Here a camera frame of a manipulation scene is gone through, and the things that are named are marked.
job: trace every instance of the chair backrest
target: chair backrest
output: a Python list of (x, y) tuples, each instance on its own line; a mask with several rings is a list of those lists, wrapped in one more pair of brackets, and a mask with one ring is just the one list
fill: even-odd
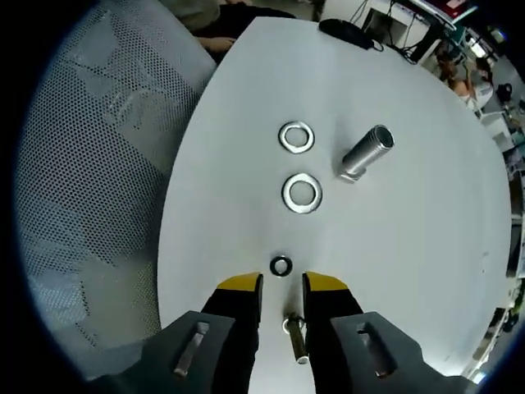
[(163, 196), (215, 67), (157, 0), (105, 1), (35, 93), (16, 169), (21, 257), (44, 322), (86, 378), (127, 368), (160, 329)]

